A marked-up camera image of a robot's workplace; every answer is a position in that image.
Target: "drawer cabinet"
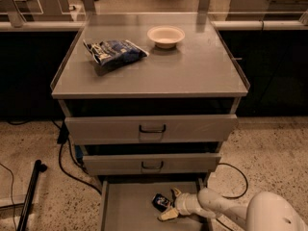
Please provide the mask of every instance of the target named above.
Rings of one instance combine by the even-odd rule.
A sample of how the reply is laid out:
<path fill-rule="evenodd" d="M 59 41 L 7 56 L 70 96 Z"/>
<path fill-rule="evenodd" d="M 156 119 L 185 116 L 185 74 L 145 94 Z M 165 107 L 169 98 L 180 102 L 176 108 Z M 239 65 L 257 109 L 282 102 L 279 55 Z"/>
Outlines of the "drawer cabinet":
<path fill-rule="evenodd" d="M 161 24 L 182 28 L 186 37 L 157 48 L 146 33 Z M 83 41 L 103 39 L 129 39 L 150 54 L 99 73 Z M 73 47 L 53 97 L 89 174 L 103 182 L 98 229 L 207 230 L 192 217 L 160 222 L 151 204 L 155 193 L 197 193 L 206 184 L 247 94 L 207 15 L 95 14 Z"/>
<path fill-rule="evenodd" d="M 85 156 L 91 175 L 201 173 L 215 171 L 217 153 Z"/>

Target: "black cabinet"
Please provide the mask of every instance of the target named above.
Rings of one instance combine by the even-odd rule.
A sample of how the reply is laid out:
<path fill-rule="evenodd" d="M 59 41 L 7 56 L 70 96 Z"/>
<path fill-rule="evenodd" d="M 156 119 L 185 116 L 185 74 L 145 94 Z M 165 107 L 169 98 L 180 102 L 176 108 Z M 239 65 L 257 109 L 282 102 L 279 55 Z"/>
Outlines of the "black cabinet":
<path fill-rule="evenodd" d="M 76 32 L 0 33 L 0 118 L 63 117 L 50 83 Z"/>
<path fill-rule="evenodd" d="M 251 88 L 238 116 L 308 115 L 308 31 L 220 31 Z"/>

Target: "power cord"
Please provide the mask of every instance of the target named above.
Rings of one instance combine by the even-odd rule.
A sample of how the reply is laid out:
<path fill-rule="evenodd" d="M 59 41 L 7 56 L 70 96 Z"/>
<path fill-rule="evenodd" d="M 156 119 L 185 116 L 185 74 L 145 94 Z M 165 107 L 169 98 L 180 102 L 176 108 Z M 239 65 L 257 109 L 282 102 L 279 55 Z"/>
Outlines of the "power cord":
<path fill-rule="evenodd" d="M 11 121 L 11 120 L 7 120 L 7 122 L 12 125 L 12 126 L 19 126 L 19 125 L 24 125 L 26 123 L 29 123 L 31 122 L 32 120 L 31 119 L 28 119 L 28 120 L 23 120 L 23 121 L 20 121 L 20 122 L 14 122 L 14 121 Z"/>
<path fill-rule="evenodd" d="M 56 123 L 56 121 L 54 120 L 51 120 L 52 123 L 54 123 L 54 125 L 61 131 L 64 127 L 64 122 L 63 122 L 63 127 L 61 127 L 60 125 L 58 125 Z M 72 160 L 72 162 L 74 163 L 74 165 L 76 165 L 77 167 L 79 167 L 84 173 L 88 174 L 87 172 L 87 169 L 84 167 L 83 164 L 80 164 L 77 162 L 77 160 L 75 160 L 74 156 L 73 156 L 73 153 L 72 153 L 72 146 L 71 146 L 71 142 L 70 142 L 70 139 L 69 139 L 69 136 L 68 136 L 68 131 L 66 132 L 66 135 L 65 135 L 65 138 L 61 138 L 60 140 L 58 139 L 58 143 L 59 144 L 62 144 L 62 143 L 65 143 L 66 141 L 68 141 L 68 145 L 69 145 L 69 155 L 70 155 L 70 158 Z"/>
<path fill-rule="evenodd" d="M 81 179 L 79 179 L 79 178 L 77 178 L 77 177 L 71 175 L 70 173 L 68 173 L 68 172 L 66 172 L 66 171 L 64 170 L 64 168 L 63 168 L 63 166 L 62 166 L 62 160 L 61 160 L 61 158 L 62 158 L 62 153 L 63 153 L 63 149 L 64 149 L 64 143 L 61 144 L 61 147 L 60 147 L 60 150 L 59 150 L 59 167 L 60 167 L 61 171 L 62 171 L 64 174 L 66 174 L 68 177 L 70 177 L 70 178 L 72 178 L 72 179 L 74 179 L 74 180 L 76 180 L 76 181 L 78 181 L 78 182 L 81 182 L 81 183 L 83 183 L 83 184 L 85 184 L 85 185 L 87 185 L 87 186 L 89 186 L 89 187 L 95 189 L 95 190 L 101 195 L 102 192 L 101 192 L 99 189 L 97 189 L 94 185 L 92 185 L 92 184 L 90 184 L 90 183 L 88 183 L 88 182 L 86 182 L 86 181 L 83 181 L 83 180 L 81 180 Z"/>
<path fill-rule="evenodd" d="M 17 230 L 16 228 L 16 222 L 15 222 L 15 204 L 13 202 L 13 172 L 8 168 L 8 167 L 5 167 L 4 165 L 2 165 L 0 163 L 0 166 L 2 166 L 4 169 L 6 169 L 12 176 L 12 183 L 11 183 L 11 202 L 12 202 L 12 205 L 13 205 L 13 226 L 15 228 L 15 230 Z"/>
<path fill-rule="evenodd" d="M 241 172 L 237 167 L 234 167 L 234 166 L 232 166 L 230 164 L 227 164 L 227 163 L 219 163 L 218 165 L 219 166 L 229 166 L 229 167 L 232 167 L 233 169 L 235 169 L 237 172 L 239 172 L 243 176 L 245 184 L 246 184 L 245 190 L 244 190 L 244 192 L 242 194 L 240 194 L 238 196 L 224 196 L 224 197 L 228 198 L 228 199 L 238 199 L 238 198 L 244 196 L 247 193 L 248 187 L 249 187 L 248 180 L 247 180 L 246 176 L 244 175 L 244 173 Z"/>
<path fill-rule="evenodd" d="M 230 164 L 227 164 L 227 163 L 219 163 L 218 165 L 219 165 L 219 166 L 229 166 L 229 167 L 232 167 L 233 169 L 235 169 L 236 171 L 238 171 L 238 172 L 243 176 L 243 178 L 244 178 L 244 180 L 245 180 L 245 184 L 246 184 L 245 190 L 244 190 L 244 192 L 243 192 L 242 194 L 240 194 L 240 195 L 238 195 L 238 196 L 224 196 L 224 197 L 227 198 L 227 199 L 239 199 L 240 197 L 244 196 L 244 195 L 247 193 L 248 187 L 249 187 L 247 177 L 244 175 L 244 173 L 241 172 L 237 167 L 234 167 L 234 166 L 232 166 L 232 165 L 230 165 Z M 230 227 L 228 227 L 227 225 L 225 225 L 225 224 L 224 224 L 221 220 L 219 220 L 218 218 L 216 218 L 216 221 L 217 221 L 221 226 L 223 226 L 224 228 L 226 228 L 227 230 L 229 230 L 229 231 L 234 231 L 233 229 L 231 229 Z"/>

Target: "black cable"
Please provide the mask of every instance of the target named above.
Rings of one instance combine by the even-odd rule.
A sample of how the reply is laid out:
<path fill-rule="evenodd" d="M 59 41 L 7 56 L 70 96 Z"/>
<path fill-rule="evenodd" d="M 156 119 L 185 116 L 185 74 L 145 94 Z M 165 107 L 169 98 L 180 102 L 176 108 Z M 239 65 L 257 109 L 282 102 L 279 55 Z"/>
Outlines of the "black cable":
<path fill-rule="evenodd" d="M 241 172 L 237 167 L 234 167 L 234 166 L 232 166 L 232 165 L 230 165 L 230 164 L 227 164 L 227 163 L 219 163 L 218 165 L 219 165 L 219 166 L 229 166 L 229 167 L 234 168 L 235 170 L 237 170 L 237 171 L 243 176 L 243 178 L 244 178 L 244 180 L 245 180 L 245 183 L 246 183 L 246 188 L 245 188 L 245 190 L 244 190 L 244 192 L 243 192 L 242 194 L 240 194 L 240 195 L 238 195 L 238 196 L 224 196 L 224 197 L 225 197 L 225 198 L 228 198 L 228 199 L 238 199 L 238 198 L 244 196 L 244 195 L 247 193 L 248 187 L 249 187 L 249 185 L 248 185 L 248 180 L 247 180 L 246 176 L 244 175 L 244 173 Z"/>
<path fill-rule="evenodd" d="M 54 125 L 55 125 L 56 127 L 58 127 L 59 130 L 61 130 L 61 126 L 59 126 L 59 125 L 56 123 L 56 121 L 54 121 L 54 120 L 52 119 L 51 122 L 54 123 Z"/>
<path fill-rule="evenodd" d="M 72 151 L 71 151 L 71 150 L 72 150 L 72 146 L 71 146 L 70 139 L 67 138 L 67 140 L 68 140 L 69 154 L 70 154 L 71 160 L 72 160 L 73 163 L 74 163 L 77 167 L 79 167 L 84 173 L 88 174 L 87 169 L 84 167 L 84 165 L 79 164 L 79 163 L 75 160 L 75 158 L 74 158 L 74 156 L 73 156 L 73 153 L 72 153 Z"/>
<path fill-rule="evenodd" d="M 13 125 L 13 126 L 19 126 L 19 125 L 23 125 L 23 124 L 26 124 L 28 122 L 32 121 L 31 119 L 28 119 L 28 120 L 24 120 L 24 121 L 20 121 L 20 122 L 13 122 L 13 121 L 10 121 L 10 120 L 7 120 L 7 122 L 10 124 L 10 125 Z"/>
<path fill-rule="evenodd" d="M 15 228 L 15 230 L 17 230 L 16 228 L 16 222 L 15 222 L 15 204 L 13 202 L 13 173 L 12 171 L 8 168 L 8 167 L 5 167 L 4 165 L 2 165 L 0 163 L 0 166 L 2 166 L 3 168 L 5 168 L 11 175 L 12 175 L 12 183 L 11 183 L 11 201 L 12 201 L 12 205 L 13 205 L 13 226 Z"/>
<path fill-rule="evenodd" d="M 81 179 L 79 179 L 79 178 L 77 178 L 77 177 L 71 175 L 70 173 L 68 173 L 68 172 L 66 172 L 66 171 L 64 170 L 64 168 L 63 168 L 63 166 L 62 166 L 62 162 L 61 162 L 63 149 L 64 149 L 64 144 L 61 144 L 61 147 L 60 147 L 60 150 L 59 150 L 59 167 L 60 167 L 61 171 L 62 171 L 64 174 L 66 174 L 68 177 L 70 177 L 70 178 L 72 178 L 72 179 L 74 179 L 74 180 L 76 180 L 76 181 L 79 181 L 79 182 L 81 182 L 81 183 L 83 183 L 83 184 L 85 184 L 85 185 L 87 185 L 87 186 L 89 186 L 89 187 L 95 189 L 95 190 L 101 195 L 102 192 L 101 192 L 99 189 L 97 189 L 94 185 L 92 185 L 92 184 L 90 184 L 90 183 L 88 183 L 88 182 L 86 182 L 86 181 L 83 181 L 83 180 L 81 180 Z"/>
<path fill-rule="evenodd" d="M 216 221 L 217 221 L 221 226 L 223 226 L 224 228 L 226 228 L 226 229 L 228 229 L 228 230 L 230 230 L 230 231 L 234 231 L 233 229 L 229 228 L 227 225 L 225 225 L 224 223 L 222 223 L 221 220 L 219 220 L 219 219 L 216 218 Z"/>

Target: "black pole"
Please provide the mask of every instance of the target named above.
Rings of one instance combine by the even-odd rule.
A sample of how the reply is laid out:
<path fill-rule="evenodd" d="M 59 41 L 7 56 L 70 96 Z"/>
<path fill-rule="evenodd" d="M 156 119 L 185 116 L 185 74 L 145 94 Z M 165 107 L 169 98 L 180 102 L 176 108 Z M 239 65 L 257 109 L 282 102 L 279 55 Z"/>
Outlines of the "black pole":
<path fill-rule="evenodd" d="M 26 230 L 28 216 L 29 216 L 29 213 L 30 213 L 32 200 L 33 200 L 33 197 L 34 197 L 34 194 L 35 194 L 36 185 L 37 185 L 37 181 L 38 181 L 38 178 L 39 178 L 39 172 L 44 172 L 46 170 L 47 170 L 47 166 L 43 165 L 41 163 L 41 160 L 36 160 L 35 166 L 34 166 L 33 171 L 32 171 L 32 176 L 31 176 L 31 179 L 30 179 L 27 195 L 26 195 L 26 198 L 25 198 L 25 203 L 24 203 L 22 211 L 21 211 L 17 231 Z"/>

